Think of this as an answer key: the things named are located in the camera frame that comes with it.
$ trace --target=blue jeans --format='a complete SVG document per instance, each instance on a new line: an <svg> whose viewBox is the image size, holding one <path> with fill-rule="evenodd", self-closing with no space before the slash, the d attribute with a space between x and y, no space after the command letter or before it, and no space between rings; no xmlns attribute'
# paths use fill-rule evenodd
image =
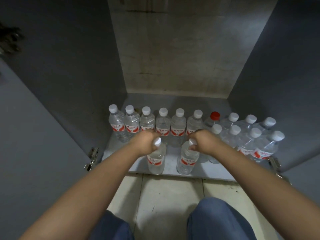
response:
<svg viewBox="0 0 320 240"><path fill-rule="evenodd" d="M256 240L249 222L218 198L202 199L187 222L188 240ZM90 240L134 240L130 226L110 211L101 218Z"/></svg>

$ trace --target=person's left arm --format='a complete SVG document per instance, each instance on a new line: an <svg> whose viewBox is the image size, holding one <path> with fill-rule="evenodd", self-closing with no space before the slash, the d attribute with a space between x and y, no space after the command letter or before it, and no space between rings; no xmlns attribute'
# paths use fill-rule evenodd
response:
<svg viewBox="0 0 320 240"><path fill-rule="evenodd" d="M157 149L153 141L159 136L152 130L139 132L63 194L20 240L87 239L130 167Z"/></svg>

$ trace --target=tile floor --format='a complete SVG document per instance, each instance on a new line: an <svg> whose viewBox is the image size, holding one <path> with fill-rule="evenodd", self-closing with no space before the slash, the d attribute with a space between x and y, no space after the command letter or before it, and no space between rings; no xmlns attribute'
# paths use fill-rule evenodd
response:
<svg viewBox="0 0 320 240"><path fill-rule="evenodd" d="M258 240L278 239L242 188L232 182L128 174L108 210L130 224L136 240L184 240L187 218L204 197L233 206L251 224Z"/></svg>

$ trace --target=person's right arm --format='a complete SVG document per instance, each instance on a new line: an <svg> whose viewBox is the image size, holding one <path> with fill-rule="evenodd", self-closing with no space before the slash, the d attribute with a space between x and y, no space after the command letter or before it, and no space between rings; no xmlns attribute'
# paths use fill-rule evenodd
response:
<svg viewBox="0 0 320 240"><path fill-rule="evenodd" d="M189 137L198 143L190 149L216 158L283 238L320 239L320 208L313 201L209 131Z"/></svg>

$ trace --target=bottle cap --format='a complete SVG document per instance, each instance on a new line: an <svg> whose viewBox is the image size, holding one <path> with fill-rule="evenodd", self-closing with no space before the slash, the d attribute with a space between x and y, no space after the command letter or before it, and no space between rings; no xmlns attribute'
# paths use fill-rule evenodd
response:
<svg viewBox="0 0 320 240"><path fill-rule="evenodd" d="M151 113L150 107L148 107L148 106L143 107L143 108L142 108L142 113L143 113L144 115L150 115L150 113Z"/></svg>
<svg viewBox="0 0 320 240"><path fill-rule="evenodd" d="M281 131L276 130L271 134L271 138L275 141L282 141L285 138L285 134Z"/></svg>
<svg viewBox="0 0 320 240"><path fill-rule="evenodd" d="M271 117L267 117L264 122L263 122L266 126L274 126L277 121L274 118Z"/></svg>
<svg viewBox="0 0 320 240"><path fill-rule="evenodd" d="M193 113L193 116L196 118L196 119L200 119L202 117L203 113L200 109L197 109L194 111Z"/></svg>
<svg viewBox="0 0 320 240"><path fill-rule="evenodd" d="M110 111L110 113L116 113L116 112L118 112L118 106L115 105L115 104L111 104L111 105L109 106L109 111Z"/></svg>
<svg viewBox="0 0 320 240"><path fill-rule="evenodd" d="M253 124L257 121L257 117L252 115L252 114L249 114L246 118L245 118L245 121L249 124Z"/></svg>
<svg viewBox="0 0 320 240"><path fill-rule="evenodd" d="M198 145L198 144L195 139L189 139L189 145L192 146L192 145Z"/></svg>
<svg viewBox="0 0 320 240"><path fill-rule="evenodd" d="M176 110L176 116L177 117L183 117L184 116L184 110L182 108L179 108Z"/></svg>
<svg viewBox="0 0 320 240"><path fill-rule="evenodd" d="M229 115L229 120L232 122L236 122L239 119L239 115L237 113L231 113Z"/></svg>
<svg viewBox="0 0 320 240"><path fill-rule="evenodd" d="M161 145L161 138L160 138L160 137L157 138L157 139L155 139L154 145L155 145L156 147L159 147L159 146Z"/></svg>
<svg viewBox="0 0 320 240"><path fill-rule="evenodd" d="M259 130L258 128L252 128L252 130L250 131L250 136L253 138L258 138L259 136L261 136L261 130Z"/></svg>
<svg viewBox="0 0 320 240"><path fill-rule="evenodd" d="M239 134L241 132L241 129L240 129L240 127L239 126L237 126L237 125L233 125L233 126L231 126L231 129L230 129L230 133L231 134L233 134L233 135L237 135L237 134Z"/></svg>
<svg viewBox="0 0 320 240"><path fill-rule="evenodd" d="M219 120L219 119L220 119L220 114L219 114L218 112L214 111L214 112L212 112L212 113L210 114L210 119L212 119L212 120Z"/></svg>
<svg viewBox="0 0 320 240"><path fill-rule="evenodd" d="M214 124L211 128L212 133L218 135L222 132L222 126L219 124Z"/></svg>
<svg viewBox="0 0 320 240"><path fill-rule="evenodd" d="M159 115L160 116L167 116L168 115L168 110L166 109L166 108L161 108L160 110L159 110Z"/></svg>
<svg viewBox="0 0 320 240"><path fill-rule="evenodd" d="M134 107L132 105L128 105L128 106L126 106L125 111L127 112L127 114L133 114Z"/></svg>

